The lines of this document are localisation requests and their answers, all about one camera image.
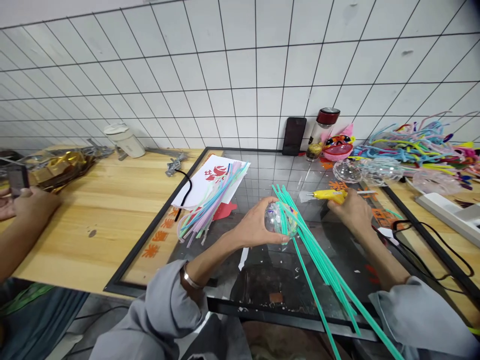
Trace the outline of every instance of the hand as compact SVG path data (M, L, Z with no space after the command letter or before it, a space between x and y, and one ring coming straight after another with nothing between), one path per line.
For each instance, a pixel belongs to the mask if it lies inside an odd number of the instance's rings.
M10 189L0 190L0 221L13 218L15 216L14 200L10 194Z
M347 193L348 195L342 205L329 200L328 208L340 218L341 222L352 233L370 231L373 217L372 208L354 189L349 188Z
M283 234L270 232L265 228L265 210L270 203L279 201L276 197L265 197L252 207L240 223L228 235L237 247L250 248L263 244L282 244L289 241Z
M44 226L61 202L58 196L32 186L21 189L13 206L18 219Z

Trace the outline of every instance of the clear plastic ball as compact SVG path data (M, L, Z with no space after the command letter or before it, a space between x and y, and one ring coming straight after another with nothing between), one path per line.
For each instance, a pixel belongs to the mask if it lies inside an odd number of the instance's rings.
M335 177L348 184L358 183L362 180L362 172L356 162L348 159L339 160L333 165Z
M297 212L287 204L283 204L296 218ZM282 212L284 209L279 202L270 203L265 210L265 227L272 233L285 234L289 238L293 238L297 234L297 222L290 216L286 216L285 228L282 225Z
M388 186L387 182L397 182L404 175L400 161L387 157L377 157L361 167L363 180L371 186Z
M412 183L424 193L437 193L443 196L459 193L463 189L453 176L433 170L416 171L413 174Z

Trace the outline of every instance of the white tiled wall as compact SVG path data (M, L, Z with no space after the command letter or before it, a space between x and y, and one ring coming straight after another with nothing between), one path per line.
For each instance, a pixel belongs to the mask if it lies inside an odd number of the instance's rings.
M480 137L474 0L185 0L0 30L0 147L281 149L286 119L341 110L361 143L445 110Z

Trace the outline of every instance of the black cable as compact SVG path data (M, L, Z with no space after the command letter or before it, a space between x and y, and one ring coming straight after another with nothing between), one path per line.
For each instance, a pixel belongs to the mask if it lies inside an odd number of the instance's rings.
M410 225L404 229L400 229L398 230L398 225L399 224L405 224L405 223L410 223ZM440 236L440 234L433 228L431 227L430 225L428 225L427 223L424 223L424 222L421 222L420 221L420 224L422 225L425 225L427 226L430 230L432 230L435 235L440 239L440 241L452 252L454 253L465 265L466 267L468 268L468 271L469 271L469 274L467 275L469 278L474 276L475 275L475 271L474 269L470 266L470 264L463 258L461 257L455 250L453 250L446 242L445 240ZM436 278L434 276L434 274L430 271L430 269L428 268L428 266L424 263L424 261L420 258L420 256L418 256L418 254L413 251L410 247L406 246L403 242L401 242L398 237L397 237L397 234L402 232L402 231L405 231L405 230L408 230L410 229L411 227L413 226L413 224L411 224L410 220L398 220L398 221L395 221L393 224L392 224L392 233L393 233L393 238L398 241L398 243L401 245L400 246L396 246L391 240L389 237L383 235L380 231L378 231L374 226L373 229L377 232L377 234L379 234L383 239L387 240L390 244L392 244L396 249L397 251L405 258L406 261L408 261L410 263L410 265L412 265L417 271L419 271L421 274L423 274L425 277L435 281L439 286L441 286L442 288L444 288L445 290L448 290L448 291L451 291L451 292L454 292L454 293L458 293L458 294L465 294L463 291L459 291L459 290L454 290L454 289L451 289L449 287L446 287L446 286L443 286L440 281L442 280L445 280L446 278L448 277L452 277L453 276L451 274L445 274L439 278ZM407 254L405 254L401 249L405 249L407 250L409 253L411 253L417 260L418 262L423 266L423 268L426 270L427 273L425 273L424 271L422 271L408 256Z
M183 175L185 175L185 177L188 179L188 182L190 183L190 188L188 189L188 191L186 192L185 196L183 197L183 200L181 201L181 204L180 206L183 206L185 204L185 200L187 200L187 196L190 194L190 191L192 191L192 180L190 180L190 176L188 176L185 172L183 172L182 170L177 170L175 169L176 172L178 173L181 173ZM177 220L179 219L180 217L180 213L182 212L182 209L179 208L178 209L178 212L176 213L176 216L175 216L175 222L177 222Z
M90 317L95 316L95 315L100 315L100 316L97 317L94 321L92 321L92 323L91 323L90 325L88 325L88 327L85 329L85 331L83 332L83 334L86 334L87 331L88 331L99 319L101 319L105 314L111 312L112 310L120 309L120 308L129 309L128 306L119 305L119 306L115 306L115 307L109 308L108 310L103 311L103 312L98 312L98 313L91 314L91 315L76 317L74 320L80 320L80 319L90 318ZM71 355L83 353L83 352L86 352L86 351L88 351L88 350L92 350L93 348L94 348L93 346L90 346L90 347L86 347L86 348L81 349L81 350L77 350L77 351L71 352L71 351L74 349L74 348L72 347L72 348L70 349L70 351L63 357L62 360L67 360L67 359L69 358L69 356L71 356Z
M97 316L97 315L104 315L112 310L115 310L115 309L120 309L120 308L124 308L124 309L129 309L128 306L125 306L125 305L119 305L119 306L115 306L115 307L112 307L112 308L109 308L108 310L106 311L102 311L102 312L96 312L94 314L90 314L90 315L85 315L85 316L79 316L79 317L76 317L73 319L73 321L75 320L80 320L80 319L86 319L86 318L91 318L91 317L94 317L94 316Z

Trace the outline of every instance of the black frame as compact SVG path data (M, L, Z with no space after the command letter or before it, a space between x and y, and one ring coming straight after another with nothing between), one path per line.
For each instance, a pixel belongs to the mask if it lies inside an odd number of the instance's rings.
M253 148L235 148L235 147L217 147L217 146L208 146L206 147L198 159L193 163L192 167L188 171L188 176L192 176L194 171L197 169L200 162L203 160L205 155L210 150L222 150L222 151L252 151L252 152L265 152L265 153L281 153L281 150L273 149L253 149ZM106 292L125 295L129 297L139 297L143 295L147 289L146 285L139 285L131 282L122 281L122 277L125 272L128 270L135 257L138 255L139 251L143 248L147 240L150 238L150 235L155 230L160 220L163 218L165 213L168 211L171 206L172 201L175 199L180 189L187 183L187 179L184 177L180 184L177 186L172 195L168 198L165 205L160 209L158 214L152 220L150 225L146 228L143 235L137 241L135 246L126 256L125 260L121 263L119 268L113 274L112 278L108 281L107 285L103 289ZM455 279L462 285L462 288L468 293L470 299L475 303L475 305L480 309L480 290L476 285L466 276L462 269L455 263L455 261L443 250L443 248L438 244L438 242L430 235L430 233L419 223L417 218L412 214L412 212L405 206L405 204L398 198L398 196L390 189L388 186L382 188L386 195L393 201L393 203L402 211L405 217L411 221L412 226L418 231L418 233L425 239L425 241L430 245L431 249L438 255L442 262L450 269L451 273L455 276ZM322 320L319 315L309 315L303 313L295 313L293 316L292 313L285 311L282 313L278 309L271 310L264 307L257 307L255 305L246 305L244 303L237 303L231 300L223 300L213 297L207 298L208 309L215 313L233 315L239 318L256 320L280 325L286 325L291 327L297 327L302 329L309 329L313 331L325 332L325 329L322 325ZM371 314L375 314L373 306L369 303L363 304ZM348 337L348 338L358 338L355 333L352 323L348 320L341 320L336 318L326 318L330 327L330 330L334 335ZM361 338L369 341L378 341L378 337L372 328L367 324L358 324L362 328Z

